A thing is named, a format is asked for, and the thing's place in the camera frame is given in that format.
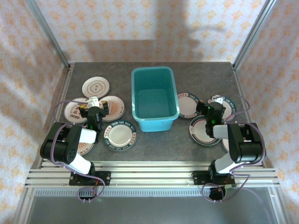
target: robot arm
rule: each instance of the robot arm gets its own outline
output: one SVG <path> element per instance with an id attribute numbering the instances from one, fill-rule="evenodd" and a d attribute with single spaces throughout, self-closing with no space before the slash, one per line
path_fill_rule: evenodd
<path id="1" fill-rule="evenodd" d="M 109 114 L 107 102 L 103 102 L 103 109 L 100 108 L 97 97 L 90 97 L 86 105 L 80 106 L 79 110 L 82 117 L 87 118 L 87 126 L 71 126 L 65 127 L 59 133 L 58 139 L 54 147 L 54 160 L 68 165 L 79 173 L 93 175 L 95 170 L 93 163 L 85 160 L 77 153 L 79 143 L 98 143 L 100 140 L 100 132 L 104 129 L 102 118 Z M 50 129 L 40 150 L 40 155 L 44 159 L 51 160 L 50 152 L 54 136 L 58 129 L 64 123 L 56 122 Z"/>
<path id="2" fill-rule="evenodd" d="M 229 153 L 220 159 L 212 161 L 208 174 L 205 171 L 194 171 L 194 183 L 223 183 L 230 179 L 231 169 L 242 163 L 254 163 L 261 159 L 263 148 L 261 138 L 251 125 L 248 124 L 222 124 L 225 111 L 221 101 L 204 104 L 198 103 L 196 110 L 206 116 L 206 134 L 211 138 L 228 139 Z"/>

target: aluminum frame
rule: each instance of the aluminum frame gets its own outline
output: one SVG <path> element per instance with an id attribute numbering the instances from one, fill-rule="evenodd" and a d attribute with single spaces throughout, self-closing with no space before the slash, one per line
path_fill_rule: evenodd
<path id="1" fill-rule="evenodd" d="M 33 15 L 35 16 L 37 22 L 39 23 L 41 29 L 45 33 L 46 37 L 48 38 L 50 44 L 56 51 L 57 56 L 59 57 L 59 60 L 61 63 L 65 66 L 65 68 L 69 68 L 69 63 L 61 50 L 54 34 L 51 31 L 50 26 L 48 25 L 45 17 L 43 16 L 43 13 L 41 12 L 37 2 L 35 0 L 25 0 L 32 11 Z"/>
<path id="2" fill-rule="evenodd" d="M 268 188 L 268 191 L 278 223 L 292 224 L 290 213 L 284 213 L 285 208 L 281 201 L 281 195 L 278 193 L 277 188 L 271 187 Z"/>
<path id="3" fill-rule="evenodd" d="M 68 89 L 70 81 L 71 81 L 71 76 L 72 76 L 72 73 L 73 73 L 73 70 L 74 70 L 74 66 L 75 66 L 75 63 L 70 64 L 70 68 L 68 69 L 68 71 L 64 75 L 63 86 L 61 88 L 60 95 L 57 98 L 57 101 L 56 101 L 55 105 L 57 105 L 59 102 L 61 102 L 65 99 L 65 95 L 66 95 L 67 89 Z M 56 111 L 56 117 L 55 117 L 56 119 L 59 119 L 62 108 L 63 108 L 62 104 L 58 106 L 57 111 Z M 50 123 L 51 124 L 54 123 L 54 118 L 52 118 Z M 39 152 L 37 152 L 36 159 L 33 162 L 32 166 L 31 166 L 31 169 L 40 168 L 41 164 L 42 164 L 42 161 L 43 161 L 43 159 L 40 157 Z"/>
<path id="4" fill-rule="evenodd" d="M 245 60 L 247 54 L 249 53 L 252 45 L 256 41 L 260 31 L 262 30 L 267 18 L 271 14 L 273 7 L 275 6 L 277 0 L 267 0 L 259 13 L 256 22 L 253 24 L 251 31 L 249 32 L 244 44 L 241 47 L 241 50 L 233 63 L 235 70 L 239 70 L 243 61 Z"/>
<path id="5" fill-rule="evenodd" d="M 65 99 L 73 69 L 74 64 L 71 64 L 58 101 Z M 236 71 L 234 75 L 239 92 L 242 94 Z M 62 112 L 62 107 L 62 105 L 58 107 L 56 112 L 57 119 Z M 69 186 L 70 172 L 63 167 L 56 167 L 50 161 L 42 160 L 39 156 L 35 164 L 36 166 L 33 166 L 28 174 L 25 189 L 14 218 L 14 224 L 27 222 L 36 192 L 40 192 L 43 189 L 43 191 L 47 190 L 52 193 L 57 192 L 58 189 L 63 189 L 63 192 L 68 192 L 70 189 L 79 189 L 76 186 Z M 185 189 L 186 192 L 193 189 L 198 192 L 201 186 L 194 186 L 191 173 L 194 170 L 207 170 L 210 162 L 96 161 L 94 164 L 96 170 L 109 170 L 112 172 L 111 184 L 106 189 L 119 195 L 120 192 L 123 192 L 123 189 L 127 189 L 127 191 L 132 191 L 132 189 L 139 189 L 139 191 L 145 191 L 146 189 L 164 189 L 169 191 Z M 239 170 L 237 173 L 251 175 L 250 180 L 245 185 L 246 187 L 268 187 L 272 189 L 271 192 L 275 191 L 276 188 L 280 188 L 277 174 L 273 168 L 264 168 L 261 165 L 255 165 Z M 245 178 L 235 178 L 238 186 L 244 180 Z M 279 221 L 278 223 L 284 223 L 282 220 L 290 220 L 288 219 L 289 213 L 287 207 L 283 204 L 284 198 L 282 193 L 277 191 L 277 195 L 279 200 L 273 199 L 272 205 L 276 211 L 275 214 Z"/>

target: plate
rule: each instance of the plate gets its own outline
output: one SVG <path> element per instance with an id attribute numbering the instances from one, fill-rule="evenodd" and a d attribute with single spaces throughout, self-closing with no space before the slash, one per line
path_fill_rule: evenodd
<path id="1" fill-rule="evenodd" d="M 221 141 L 225 150 L 229 152 L 228 139 L 222 139 Z"/>
<path id="2" fill-rule="evenodd" d="M 212 99 L 209 99 L 207 102 L 211 103 L 212 101 L 214 101 L 214 98 L 216 97 L 219 97 L 219 95 L 212 96 Z M 221 98 L 223 99 L 222 105 L 226 108 L 222 119 L 226 119 L 229 117 L 226 121 L 231 121 L 235 117 L 234 115 L 231 116 L 231 114 L 237 112 L 237 107 L 231 99 L 227 97 Z"/>
<path id="3" fill-rule="evenodd" d="M 220 142 L 220 139 L 212 139 L 206 134 L 206 117 L 201 115 L 194 118 L 189 126 L 192 138 L 203 146 L 213 146 Z"/>
<path id="4" fill-rule="evenodd" d="M 125 112 L 125 104 L 122 99 L 117 96 L 106 96 L 99 101 L 100 106 L 102 106 L 103 100 L 107 101 L 109 108 L 109 114 L 103 118 L 103 121 L 110 122 L 121 118 Z"/>
<path id="5" fill-rule="evenodd" d="M 75 101 L 79 101 L 79 102 L 85 102 L 86 98 L 76 98 L 73 99 Z M 79 107 L 81 104 L 79 103 L 73 103 L 73 102 L 69 102 L 64 109 L 64 117 L 67 119 L 67 121 L 69 121 L 70 123 L 74 123 L 74 124 L 79 124 L 79 123 L 83 123 L 85 121 L 87 121 L 87 118 L 83 118 L 81 117 L 80 111 L 79 111 Z"/>
<path id="6" fill-rule="evenodd" d="M 97 96 L 101 98 L 110 90 L 110 84 L 103 77 L 92 77 L 86 80 L 82 86 L 82 92 L 87 98 Z"/>
<path id="7" fill-rule="evenodd" d="M 187 119 L 198 116 L 199 112 L 196 111 L 198 102 L 199 98 L 191 93 L 178 94 L 179 116 Z"/>
<path id="8" fill-rule="evenodd" d="M 105 130 L 104 140 L 114 151 L 124 151 L 136 142 L 136 128 L 126 120 L 112 122 Z"/>
<path id="9" fill-rule="evenodd" d="M 79 155 L 85 155 L 86 153 L 88 153 L 93 147 L 93 144 L 88 144 L 88 143 L 79 143 L 78 145 L 78 151 L 77 153 Z"/>

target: gray tabletop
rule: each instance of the gray tabletop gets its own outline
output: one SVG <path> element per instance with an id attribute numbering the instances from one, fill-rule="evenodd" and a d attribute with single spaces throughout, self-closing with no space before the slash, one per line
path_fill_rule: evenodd
<path id="1" fill-rule="evenodd" d="M 192 119 L 178 118 L 166 132 L 143 133 L 132 116 L 131 72 L 138 67 L 168 66 L 172 68 L 177 92 L 189 92 L 207 102 L 211 95 L 239 94 L 230 63 L 76 63 L 65 99 L 85 97 L 83 83 L 94 76 L 106 78 L 110 83 L 108 95 L 120 97 L 126 107 L 121 119 L 130 121 L 137 129 L 136 143 L 126 151 L 116 152 L 108 148 L 102 139 L 85 157 L 90 161 L 212 161 L 227 152 L 221 141 L 214 146 L 202 146 L 190 136 Z M 238 97 L 231 98 L 238 110 L 243 110 Z M 237 115 L 238 121 L 246 121 L 245 115 Z M 61 122 L 67 122 L 62 113 Z"/>

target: plate rim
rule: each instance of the plate rim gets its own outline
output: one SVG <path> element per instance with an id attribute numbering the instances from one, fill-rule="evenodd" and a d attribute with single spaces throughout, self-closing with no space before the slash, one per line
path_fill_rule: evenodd
<path id="1" fill-rule="evenodd" d="M 221 139 L 221 143 L 222 143 L 224 149 L 229 153 L 229 149 L 225 148 L 225 146 L 224 146 L 224 143 L 223 143 L 224 140 L 228 140 L 228 139 Z"/>
<path id="2" fill-rule="evenodd" d="M 108 90 L 107 90 L 107 92 L 104 94 L 104 95 L 93 95 L 93 96 L 86 96 L 85 94 L 84 94 L 84 92 L 83 92 L 83 86 L 85 85 L 85 83 L 89 80 L 89 79 L 92 79 L 92 78 L 103 78 L 103 79 L 105 79 L 106 81 L 107 81 L 107 83 L 108 83 Z M 94 77 L 91 77 L 91 78 L 89 78 L 89 79 L 87 79 L 84 83 L 83 83 L 83 85 L 82 85 L 82 88 L 81 88 L 81 90 L 82 90 L 82 93 L 83 93 L 83 95 L 85 96 L 85 97 L 87 97 L 87 98 L 90 98 L 90 97 L 97 97 L 97 98 L 102 98 L 102 97 L 104 97 L 104 96 L 106 96 L 108 93 L 109 93 L 109 91 L 110 91 L 110 83 L 109 83 L 109 81 L 105 78 L 105 77 L 102 77 L 102 76 L 94 76 Z"/>
<path id="3" fill-rule="evenodd" d="M 202 119 L 202 118 L 206 119 L 206 117 L 205 117 L 204 115 L 200 115 L 200 116 L 195 117 L 195 118 L 191 121 L 191 123 L 190 123 L 190 125 L 189 125 L 189 133 L 190 133 L 191 137 L 193 138 L 193 140 L 194 140 L 196 143 L 201 144 L 201 145 L 203 145 L 203 146 L 213 146 L 213 145 L 216 145 L 218 142 L 220 142 L 221 139 L 214 139 L 214 140 L 213 140 L 212 142 L 210 142 L 210 143 L 204 143 L 204 142 L 202 142 L 202 141 L 199 141 L 197 138 L 195 138 L 195 134 L 192 134 L 192 133 L 191 133 L 191 130 L 190 130 L 191 127 L 194 128 L 194 127 L 192 126 L 192 123 L 195 122 L 195 120 L 199 120 L 199 119 Z"/>
<path id="4" fill-rule="evenodd" d="M 88 153 L 88 152 L 90 152 L 90 150 L 93 148 L 93 146 L 94 146 L 94 144 L 92 144 L 92 146 L 90 147 L 90 149 L 86 152 L 86 153 Z"/>
<path id="5" fill-rule="evenodd" d="M 87 98 L 85 98 L 85 97 L 78 97 L 78 98 L 74 98 L 74 99 L 72 99 L 72 100 L 76 100 L 76 99 L 81 99 L 81 98 L 84 98 L 84 99 L 86 99 L 86 100 L 88 100 Z M 68 102 L 66 105 L 65 105 L 65 107 L 64 107 L 64 118 L 68 121 L 68 122 L 70 122 L 70 123 L 72 123 L 72 124 L 81 124 L 81 123 L 83 123 L 83 122 L 86 122 L 87 121 L 87 118 L 84 118 L 84 121 L 82 121 L 82 122 L 72 122 L 72 121 L 70 121 L 70 120 L 68 120 L 67 119 L 67 117 L 66 117 L 66 115 L 65 115 L 65 109 L 66 109 L 66 107 L 69 105 L 69 104 L 71 104 L 71 103 L 74 103 L 74 102 Z"/>
<path id="6" fill-rule="evenodd" d="M 121 117 L 124 115 L 124 113 L 125 113 L 125 110 L 126 110 L 125 102 L 124 102 L 120 97 L 115 96 L 115 95 L 104 96 L 104 97 L 102 97 L 102 98 L 99 100 L 99 102 L 102 101 L 103 98 L 105 98 L 105 97 L 117 97 L 117 98 L 119 98 L 119 99 L 123 102 L 124 110 L 123 110 L 123 113 L 120 115 L 120 117 L 118 117 L 118 118 L 116 118 L 116 119 L 113 119 L 113 120 L 105 120 L 106 117 L 104 117 L 102 120 L 103 120 L 104 122 L 113 122 L 113 121 L 118 120 L 118 119 L 121 118 Z"/>
<path id="7" fill-rule="evenodd" d="M 198 102 L 200 101 L 200 99 L 199 99 L 196 95 L 194 95 L 193 93 L 182 92 L 182 93 L 179 93 L 178 96 L 179 96 L 180 94 L 188 94 L 188 96 L 186 96 L 186 97 L 193 99 L 197 104 L 198 104 Z M 199 112 L 196 111 L 194 114 L 191 114 L 191 115 L 183 115 L 183 114 L 179 113 L 179 117 L 180 117 L 180 118 L 184 118 L 184 119 L 192 119 L 192 118 L 195 118 L 196 116 L 198 116 L 198 115 L 199 115 Z"/>
<path id="8" fill-rule="evenodd" d="M 132 135 L 134 135 L 134 133 L 135 133 L 135 139 L 134 139 L 134 142 L 130 145 L 130 142 L 127 144 L 127 145 L 125 145 L 125 146 L 122 146 L 122 147 L 115 147 L 115 146 L 113 146 L 111 143 L 110 143 L 110 141 L 109 141 L 109 138 L 107 138 L 107 137 L 105 137 L 105 135 L 106 135 L 106 131 L 107 131 L 107 129 L 111 126 L 111 129 L 113 128 L 113 127 L 115 127 L 115 126 L 118 126 L 118 125 L 125 125 L 125 126 L 128 126 L 129 128 L 130 128 L 130 130 L 131 130 L 131 132 L 132 132 Z M 105 131 L 104 131 L 104 142 L 105 142 L 105 144 L 109 147 L 109 149 L 111 149 L 111 150 L 113 150 L 113 151 L 116 151 L 116 152 L 122 152 L 122 151 L 126 151 L 126 150 L 128 150 L 129 148 L 131 148 L 134 144 L 135 144 L 135 142 L 136 142 L 136 140 L 137 140 L 137 131 L 136 131 L 136 128 L 135 128 L 135 126 L 131 123 L 131 122 L 129 122 L 129 121 L 127 121 L 127 120 L 116 120 L 116 121 L 114 121 L 114 122 L 112 122 L 110 125 L 108 125 L 108 127 L 105 129 Z"/>

